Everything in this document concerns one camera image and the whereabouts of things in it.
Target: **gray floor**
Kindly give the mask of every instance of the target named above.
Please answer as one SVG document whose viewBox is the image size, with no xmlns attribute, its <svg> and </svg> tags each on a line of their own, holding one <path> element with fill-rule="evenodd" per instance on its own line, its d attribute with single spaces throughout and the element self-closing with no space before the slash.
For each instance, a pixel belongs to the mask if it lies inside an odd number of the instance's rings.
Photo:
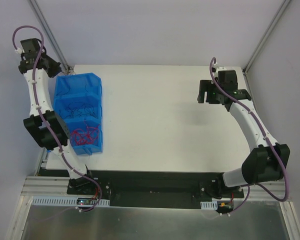
<svg viewBox="0 0 300 240">
<path fill-rule="evenodd" d="M 23 240 L 285 240 L 278 202 L 246 202 L 230 217 L 212 210 L 32 206 Z"/>
</svg>

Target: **white ventilation grille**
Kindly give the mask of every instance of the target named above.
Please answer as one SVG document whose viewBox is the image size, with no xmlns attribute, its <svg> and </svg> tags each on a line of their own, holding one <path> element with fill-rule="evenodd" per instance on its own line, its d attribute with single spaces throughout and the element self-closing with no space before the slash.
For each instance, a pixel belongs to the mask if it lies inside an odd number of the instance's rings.
<svg viewBox="0 0 300 240">
<path fill-rule="evenodd" d="M 217 201 L 202 201 L 200 202 L 201 209 L 202 210 L 217 210 L 218 209 L 218 203 Z"/>
<path fill-rule="evenodd" d="M 77 205 L 78 197 L 69 196 L 35 196 L 33 197 L 32 205 L 35 206 L 59 206 L 59 207 L 83 207 L 82 205 Z M 95 204 L 97 200 L 92 200 L 92 205 Z M 109 207 L 110 200 L 101 199 L 97 205 L 98 207 Z"/>
</svg>

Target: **blue storage organizer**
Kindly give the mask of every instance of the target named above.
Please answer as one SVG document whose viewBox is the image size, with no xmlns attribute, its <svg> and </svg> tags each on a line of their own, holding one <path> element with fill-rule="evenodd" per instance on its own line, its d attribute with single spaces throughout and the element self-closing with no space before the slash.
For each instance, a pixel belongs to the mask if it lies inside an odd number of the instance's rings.
<svg viewBox="0 0 300 240">
<path fill-rule="evenodd" d="M 58 76 L 53 108 L 66 123 L 77 155 L 101 153 L 102 82 L 93 73 Z"/>
</svg>

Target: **white tabletop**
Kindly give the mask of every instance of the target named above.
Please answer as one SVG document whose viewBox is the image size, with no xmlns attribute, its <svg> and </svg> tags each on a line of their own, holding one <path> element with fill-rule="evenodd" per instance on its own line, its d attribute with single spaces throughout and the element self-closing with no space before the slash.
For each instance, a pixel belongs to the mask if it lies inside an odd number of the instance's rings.
<svg viewBox="0 0 300 240">
<path fill-rule="evenodd" d="M 246 84 L 240 67 L 238 85 Z M 90 170 L 226 172 L 248 143 L 222 105 L 198 104 L 207 66 L 76 65 L 102 79 L 103 152 L 79 156 Z M 65 169 L 49 154 L 47 169 Z"/>
</svg>

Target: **gray wall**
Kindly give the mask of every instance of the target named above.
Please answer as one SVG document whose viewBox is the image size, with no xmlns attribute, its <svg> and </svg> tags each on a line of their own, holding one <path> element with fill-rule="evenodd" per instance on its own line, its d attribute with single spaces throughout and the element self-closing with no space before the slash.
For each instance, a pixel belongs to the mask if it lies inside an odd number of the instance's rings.
<svg viewBox="0 0 300 240">
<path fill-rule="evenodd" d="M 287 170 L 300 218 L 300 0 L 292 1 L 249 71 L 248 82 L 265 125 L 290 147 Z"/>
<path fill-rule="evenodd" d="M 37 2 L 70 64 L 243 67 L 282 0 Z"/>
<path fill-rule="evenodd" d="M 18 70 L 19 56 L 12 34 L 21 25 L 38 27 L 25 0 L 0 1 L 0 240 L 4 239 L 14 215 L 25 178 L 32 174 L 40 148 L 23 126 L 29 116 L 30 98 L 25 79 Z M 16 40 L 39 38 L 34 30 L 21 30 Z M 55 58 L 51 46 L 48 54 Z"/>
</svg>

